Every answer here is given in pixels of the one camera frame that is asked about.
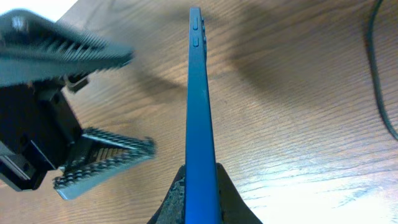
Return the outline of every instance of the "black cable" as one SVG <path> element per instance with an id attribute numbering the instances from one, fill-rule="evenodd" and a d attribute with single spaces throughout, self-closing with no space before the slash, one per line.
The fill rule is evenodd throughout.
<path id="1" fill-rule="evenodd" d="M 373 43 L 374 21 L 376 20 L 377 13 L 379 12 L 382 2 L 383 2 L 383 0 L 377 0 L 375 2 L 374 8 L 371 13 L 371 17 L 369 19 L 368 31 L 365 36 L 366 51 L 368 52 L 368 60 L 369 60 L 369 66 L 371 69 L 371 75 L 372 75 L 372 80 L 373 80 L 373 85 L 374 85 L 374 94 L 376 96 L 377 108 L 379 109 L 379 113 L 380 113 L 381 119 L 384 122 L 384 125 L 386 125 L 386 128 L 391 133 L 391 135 L 396 140 L 398 140 L 398 133 L 392 126 L 390 119 L 388 118 L 386 107 L 384 106 L 383 94 L 382 94 L 380 78 L 379 78 L 379 70 L 377 69 L 376 53 L 374 51 L 374 43 Z"/>

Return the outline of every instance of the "wire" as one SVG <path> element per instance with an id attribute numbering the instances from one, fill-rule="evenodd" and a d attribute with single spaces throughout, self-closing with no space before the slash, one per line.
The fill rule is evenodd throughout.
<path id="1" fill-rule="evenodd" d="M 377 60 L 376 60 L 376 54 L 374 51 L 374 43 L 373 43 L 374 21 L 376 20 L 377 13 L 379 12 L 382 2 L 383 2 L 383 0 L 377 0 L 375 2 L 374 8 L 371 13 L 371 17 L 369 19 L 368 31 L 365 36 L 366 51 L 368 52 L 368 60 L 369 60 L 369 66 L 371 69 L 371 75 L 372 75 L 372 80 L 373 80 L 373 85 L 374 85 L 374 94 L 376 96 L 377 108 L 379 109 L 381 119 L 383 120 L 384 125 L 386 126 L 387 130 L 391 133 L 391 135 L 396 140 L 398 140 L 398 133 L 392 126 L 390 119 L 388 118 L 386 107 L 384 106 L 383 94 L 382 94 L 380 78 L 379 78 L 379 70 L 377 69 Z"/>

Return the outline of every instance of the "wooden surface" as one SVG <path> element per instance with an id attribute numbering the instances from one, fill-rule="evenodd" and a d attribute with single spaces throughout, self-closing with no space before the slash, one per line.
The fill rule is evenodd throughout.
<path id="1" fill-rule="evenodd" d="M 398 142 L 363 44 L 373 1 L 78 1 L 62 22 L 134 46 L 133 63 L 65 92 L 84 127 L 152 136 L 157 157 L 76 200 L 0 189 L 0 223 L 145 223 L 184 163 L 188 8 L 201 6 L 217 161 L 264 223 L 395 223 Z M 375 38 L 398 127 L 398 5 Z"/>

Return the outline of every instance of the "blue strip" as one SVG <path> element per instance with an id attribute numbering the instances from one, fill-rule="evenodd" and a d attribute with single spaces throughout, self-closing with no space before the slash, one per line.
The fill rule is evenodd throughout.
<path id="1" fill-rule="evenodd" d="M 197 7 L 190 9 L 185 163 L 185 223 L 221 223 L 207 84 L 205 29 Z"/>

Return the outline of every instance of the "wooden table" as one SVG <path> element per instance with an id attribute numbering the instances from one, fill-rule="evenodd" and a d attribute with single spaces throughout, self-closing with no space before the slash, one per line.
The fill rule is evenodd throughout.
<path id="1" fill-rule="evenodd" d="M 0 189 L 0 223 L 145 223 L 184 163 L 188 14 L 201 6 L 217 161 L 264 223 L 395 223 L 398 142 L 373 94 L 363 27 L 373 1 L 78 1 L 61 19 L 136 49 L 65 94 L 82 126 L 153 137 L 157 157 L 76 200 Z M 398 4 L 375 41 L 398 127 Z"/>

